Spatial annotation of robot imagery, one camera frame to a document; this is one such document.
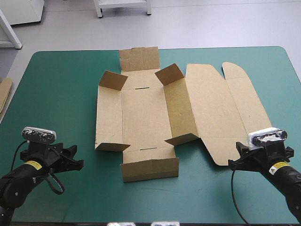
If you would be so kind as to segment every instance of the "floor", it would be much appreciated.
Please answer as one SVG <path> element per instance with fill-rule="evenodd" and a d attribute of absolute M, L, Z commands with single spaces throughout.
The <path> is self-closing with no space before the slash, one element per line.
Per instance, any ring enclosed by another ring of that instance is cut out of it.
<path fill-rule="evenodd" d="M 15 27 L 23 48 L 14 61 L 0 50 L 0 73 L 11 65 L 9 101 L 38 51 L 281 46 L 301 78 L 301 0 L 152 0 L 151 16 L 142 8 L 103 15 L 92 0 L 45 0 L 40 24 Z"/>
<path fill-rule="evenodd" d="M 6 78 L 17 53 L 14 48 L 0 48 L 0 81 Z"/>

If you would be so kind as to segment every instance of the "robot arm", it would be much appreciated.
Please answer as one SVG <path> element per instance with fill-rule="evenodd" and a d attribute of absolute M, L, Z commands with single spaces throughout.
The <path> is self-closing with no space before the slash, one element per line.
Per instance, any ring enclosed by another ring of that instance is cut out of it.
<path fill-rule="evenodd" d="M 285 147 L 287 133 L 268 128 L 248 135 L 248 146 L 236 143 L 240 158 L 229 160 L 232 170 L 261 173 L 286 199 L 288 209 L 301 223 L 301 173 L 288 162 L 294 150 Z"/>
<path fill-rule="evenodd" d="M 42 181 L 46 180 L 57 194 L 64 192 L 62 183 L 55 173 L 81 170 L 84 161 L 73 160 L 77 146 L 63 148 L 63 144 L 51 145 L 56 139 L 54 131 L 25 127 L 23 138 L 29 141 L 28 149 L 21 152 L 25 163 L 0 179 L 0 225 L 8 226 L 15 208 L 23 205 L 27 195 Z M 56 190 L 48 177 L 58 183 Z"/>

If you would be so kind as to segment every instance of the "cardboard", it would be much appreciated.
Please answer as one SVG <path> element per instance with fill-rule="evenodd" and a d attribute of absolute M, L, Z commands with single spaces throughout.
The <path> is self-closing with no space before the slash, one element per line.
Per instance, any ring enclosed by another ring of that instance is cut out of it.
<path fill-rule="evenodd" d="M 119 54 L 121 74 L 106 71 L 99 83 L 95 148 L 123 152 L 124 182 L 176 177 L 179 159 L 165 142 L 172 137 L 165 90 L 155 75 L 158 48 Z"/>
<path fill-rule="evenodd" d="M 119 56 L 125 72 L 160 68 L 158 47 L 124 49 Z"/>
<path fill-rule="evenodd" d="M 8 98 L 12 84 L 13 84 L 13 82 L 11 79 L 4 79 L 0 83 L 0 113 L 2 112 L 2 110 L 4 108 L 4 105 Z"/>
<path fill-rule="evenodd" d="M 186 77 L 164 89 L 173 134 L 166 142 L 178 145 L 182 137 L 199 137 L 214 162 L 225 166 L 239 158 L 237 141 L 245 144 L 248 133 L 271 123 L 246 72 L 233 63 L 222 66 L 225 78 L 212 65 L 188 64 Z M 173 64 L 156 75 L 168 77 L 171 71 L 180 69 Z"/>
<path fill-rule="evenodd" d="M 158 48 L 120 50 L 121 74 L 105 71 L 98 86 L 95 149 L 123 152 L 124 182 L 176 177 L 174 146 L 201 138 L 218 165 L 238 159 L 236 142 L 270 127 L 243 69 L 224 63 L 176 64 L 160 70 Z"/>

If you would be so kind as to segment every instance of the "black cable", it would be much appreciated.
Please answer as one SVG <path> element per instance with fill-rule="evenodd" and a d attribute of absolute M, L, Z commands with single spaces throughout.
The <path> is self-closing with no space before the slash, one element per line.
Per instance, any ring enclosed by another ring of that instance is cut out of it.
<path fill-rule="evenodd" d="M 15 151 L 14 158 L 13 158 L 13 162 L 11 163 L 10 172 L 12 172 L 13 169 L 14 169 L 14 164 L 15 164 L 15 160 L 16 160 L 16 156 L 17 156 L 17 153 L 18 153 L 19 148 L 20 148 L 23 144 L 25 144 L 26 142 L 27 142 L 27 140 L 23 141 L 23 142 L 17 147 L 17 149 L 16 149 L 16 151 Z"/>
<path fill-rule="evenodd" d="M 239 208 L 236 204 L 236 201 L 235 201 L 235 196 L 234 196 L 234 185 L 233 185 L 233 179 L 234 179 L 234 173 L 235 173 L 235 170 L 233 170 L 232 172 L 232 176 L 231 176 L 231 192 L 232 192 L 232 199 L 233 199 L 233 203 L 234 203 L 234 206 L 236 208 L 236 211 L 237 213 L 239 214 L 240 218 L 249 226 L 251 226 L 249 224 L 249 222 L 247 222 L 247 220 L 243 217 L 243 215 L 241 214 L 241 212 L 239 211 Z"/>
<path fill-rule="evenodd" d="M 59 180 L 53 173 L 49 173 L 49 176 L 57 183 L 57 185 L 60 187 L 61 190 L 60 190 L 60 191 L 57 190 L 57 189 L 52 185 L 52 183 L 49 181 L 49 179 L 48 179 L 48 178 L 45 178 L 45 180 L 47 181 L 47 183 L 48 183 L 50 189 L 51 189 L 54 193 L 56 193 L 56 194 L 63 194 L 64 191 L 65 191 L 65 188 L 64 188 L 63 184 L 60 182 L 60 180 Z"/>

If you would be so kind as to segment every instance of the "warning sticker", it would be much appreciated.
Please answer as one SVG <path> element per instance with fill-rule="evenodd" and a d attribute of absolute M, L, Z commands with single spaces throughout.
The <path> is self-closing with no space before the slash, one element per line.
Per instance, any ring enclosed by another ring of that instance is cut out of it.
<path fill-rule="evenodd" d="M 285 161 L 277 162 L 269 169 L 269 173 L 274 175 L 278 169 L 280 169 L 281 167 L 284 167 L 284 166 L 289 166 L 289 164 L 287 164 L 287 162 L 285 162 Z"/>
<path fill-rule="evenodd" d="M 42 166 L 36 161 L 27 161 L 25 164 L 33 166 L 34 168 L 36 168 L 36 170 L 42 168 Z"/>

